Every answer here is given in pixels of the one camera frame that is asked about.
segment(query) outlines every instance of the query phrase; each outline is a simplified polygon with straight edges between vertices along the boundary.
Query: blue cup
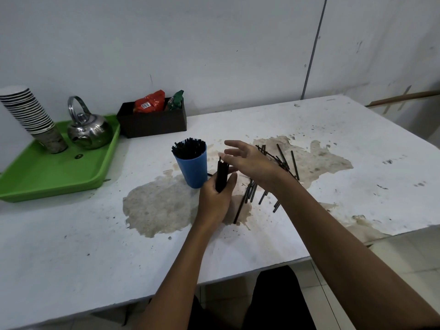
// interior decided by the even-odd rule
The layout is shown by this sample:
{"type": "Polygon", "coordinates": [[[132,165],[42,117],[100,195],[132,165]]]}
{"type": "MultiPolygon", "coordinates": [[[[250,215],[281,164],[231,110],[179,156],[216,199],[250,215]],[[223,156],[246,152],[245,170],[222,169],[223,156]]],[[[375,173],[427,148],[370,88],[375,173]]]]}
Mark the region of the blue cup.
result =
{"type": "Polygon", "coordinates": [[[182,160],[176,157],[177,164],[182,171],[186,183],[193,189],[201,188],[208,179],[208,161],[206,159],[206,148],[199,157],[182,160]]]}

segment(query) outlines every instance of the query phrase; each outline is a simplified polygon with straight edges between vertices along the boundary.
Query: metal kettle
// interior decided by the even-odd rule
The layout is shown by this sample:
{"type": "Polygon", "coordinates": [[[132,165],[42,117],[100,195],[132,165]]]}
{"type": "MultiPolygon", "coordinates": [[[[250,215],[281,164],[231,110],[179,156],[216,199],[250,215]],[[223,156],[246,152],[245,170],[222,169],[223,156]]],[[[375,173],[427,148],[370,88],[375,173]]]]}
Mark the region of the metal kettle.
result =
{"type": "Polygon", "coordinates": [[[78,96],[67,101],[73,123],[67,126],[67,135],[74,144],[84,149],[96,149],[108,144],[113,138],[113,129],[103,116],[92,114],[78,96]],[[80,103],[84,113],[76,114],[74,99],[80,103]]]}

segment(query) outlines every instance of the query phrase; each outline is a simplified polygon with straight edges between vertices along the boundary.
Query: kettle handle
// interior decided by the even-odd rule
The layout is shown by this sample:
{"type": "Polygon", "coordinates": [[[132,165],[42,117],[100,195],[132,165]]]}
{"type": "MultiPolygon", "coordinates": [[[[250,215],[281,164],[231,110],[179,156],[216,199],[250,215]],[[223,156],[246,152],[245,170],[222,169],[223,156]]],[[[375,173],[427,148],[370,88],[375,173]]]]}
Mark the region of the kettle handle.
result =
{"type": "Polygon", "coordinates": [[[80,103],[81,107],[83,108],[83,111],[86,114],[90,115],[91,113],[81,98],[79,98],[78,96],[70,96],[69,97],[69,99],[67,100],[67,107],[69,108],[70,117],[77,125],[80,125],[81,122],[78,119],[77,114],[75,113],[75,109],[74,109],[74,99],[76,99],[77,102],[80,103]]]}

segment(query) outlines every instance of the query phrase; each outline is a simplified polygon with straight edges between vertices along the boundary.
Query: dark brown rectangular container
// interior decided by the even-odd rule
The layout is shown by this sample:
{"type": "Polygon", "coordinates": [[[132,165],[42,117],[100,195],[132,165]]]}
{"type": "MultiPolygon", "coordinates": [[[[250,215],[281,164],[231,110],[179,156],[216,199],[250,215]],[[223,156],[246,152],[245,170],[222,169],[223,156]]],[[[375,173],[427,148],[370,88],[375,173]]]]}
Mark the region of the dark brown rectangular container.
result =
{"type": "Polygon", "coordinates": [[[127,138],[157,135],[187,130],[187,114],[185,104],[173,111],[157,111],[150,113],[133,113],[135,102],[123,103],[116,115],[121,125],[121,134],[127,138]]]}

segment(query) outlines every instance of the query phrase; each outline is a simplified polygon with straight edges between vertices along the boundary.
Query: tile floor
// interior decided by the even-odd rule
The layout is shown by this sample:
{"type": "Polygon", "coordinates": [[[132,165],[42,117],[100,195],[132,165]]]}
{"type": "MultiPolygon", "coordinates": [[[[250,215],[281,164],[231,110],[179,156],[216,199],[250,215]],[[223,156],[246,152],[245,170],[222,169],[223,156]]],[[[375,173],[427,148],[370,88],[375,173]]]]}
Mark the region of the tile floor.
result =
{"type": "MultiPolygon", "coordinates": [[[[371,250],[398,273],[440,313],[440,227],[389,238],[371,250]]],[[[345,314],[312,261],[291,265],[318,330],[352,330],[345,314]]],[[[202,286],[197,291],[202,305],[234,327],[240,328],[252,299],[258,273],[202,286]]],[[[124,328],[133,329],[146,302],[140,303],[124,328]]],[[[119,329],[120,325],[94,316],[52,323],[38,330],[119,329]]]]}

